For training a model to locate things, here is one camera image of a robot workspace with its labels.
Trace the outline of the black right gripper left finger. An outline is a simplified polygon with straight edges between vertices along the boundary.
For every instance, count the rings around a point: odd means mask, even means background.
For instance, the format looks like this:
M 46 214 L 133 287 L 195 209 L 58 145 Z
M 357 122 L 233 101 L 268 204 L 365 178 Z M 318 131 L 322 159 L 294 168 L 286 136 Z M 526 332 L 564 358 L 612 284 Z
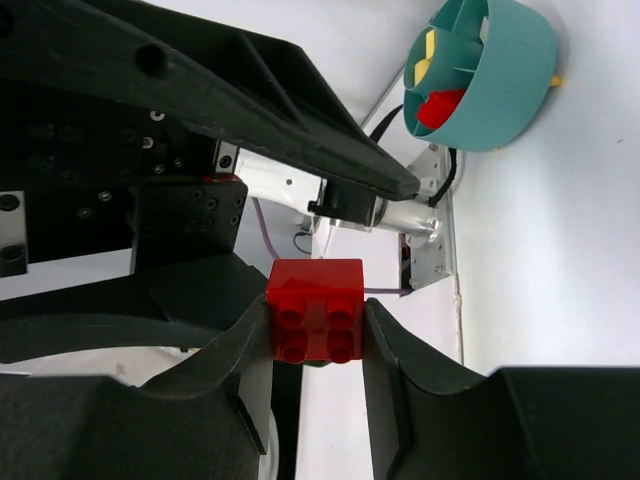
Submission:
M 263 297 L 221 333 L 107 314 L 42 314 L 1 324 L 5 362 L 165 343 L 196 351 L 139 387 L 109 376 L 3 376 L 2 477 L 257 478 L 272 380 Z

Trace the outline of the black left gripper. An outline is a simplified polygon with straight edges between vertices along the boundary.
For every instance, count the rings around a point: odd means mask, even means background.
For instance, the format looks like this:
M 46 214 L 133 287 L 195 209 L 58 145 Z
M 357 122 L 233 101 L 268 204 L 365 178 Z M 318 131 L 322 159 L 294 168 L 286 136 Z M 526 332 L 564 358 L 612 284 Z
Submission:
M 227 254 L 247 197 L 229 143 L 389 200 L 418 192 L 284 40 L 143 1 L 5 1 L 1 76 L 2 275 L 122 249 L 144 271 L 2 301 L 4 363 L 230 329 L 267 280 Z

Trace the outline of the red square lego brick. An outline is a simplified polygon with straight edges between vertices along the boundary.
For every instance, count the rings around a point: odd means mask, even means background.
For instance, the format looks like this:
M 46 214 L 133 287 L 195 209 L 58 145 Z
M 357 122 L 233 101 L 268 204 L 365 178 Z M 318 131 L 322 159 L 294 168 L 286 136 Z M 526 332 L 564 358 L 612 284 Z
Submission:
M 360 259 L 277 259 L 266 301 L 277 360 L 345 364 L 362 358 Z

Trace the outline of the red long lego brick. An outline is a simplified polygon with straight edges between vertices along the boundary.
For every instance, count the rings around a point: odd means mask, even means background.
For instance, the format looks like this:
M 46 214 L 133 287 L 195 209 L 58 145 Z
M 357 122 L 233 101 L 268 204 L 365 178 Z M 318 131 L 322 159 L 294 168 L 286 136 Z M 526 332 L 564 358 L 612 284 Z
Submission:
M 465 93 L 465 89 L 432 92 L 418 109 L 417 120 L 428 129 L 440 128 L 457 109 Z

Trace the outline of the yellow small lego brick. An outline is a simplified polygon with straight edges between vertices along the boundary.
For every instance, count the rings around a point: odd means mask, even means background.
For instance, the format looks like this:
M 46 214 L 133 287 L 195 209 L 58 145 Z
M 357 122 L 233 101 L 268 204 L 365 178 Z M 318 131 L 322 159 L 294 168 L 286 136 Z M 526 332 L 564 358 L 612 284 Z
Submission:
M 413 67 L 413 83 L 417 86 L 426 75 L 436 50 L 436 32 L 427 30 L 419 41 L 417 59 Z

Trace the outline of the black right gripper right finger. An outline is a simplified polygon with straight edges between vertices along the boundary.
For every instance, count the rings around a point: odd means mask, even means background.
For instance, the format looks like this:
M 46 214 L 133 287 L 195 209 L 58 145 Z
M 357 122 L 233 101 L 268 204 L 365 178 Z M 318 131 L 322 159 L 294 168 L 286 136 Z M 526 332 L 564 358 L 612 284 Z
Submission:
M 367 420 L 378 479 L 635 479 L 639 372 L 503 367 L 482 376 L 365 304 Z

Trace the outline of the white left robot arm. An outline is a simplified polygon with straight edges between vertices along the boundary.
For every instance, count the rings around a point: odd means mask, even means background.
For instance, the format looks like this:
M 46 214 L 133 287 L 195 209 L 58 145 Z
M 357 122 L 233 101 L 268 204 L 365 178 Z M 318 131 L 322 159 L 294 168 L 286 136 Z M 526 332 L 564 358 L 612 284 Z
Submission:
M 255 153 L 360 225 L 419 180 L 295 44 L 143 1 L 1 5 L 1 271 L 128 248 L 121 280 L 8 300 L 1 359 L 202 346 L 262 289 L 234 254 Z

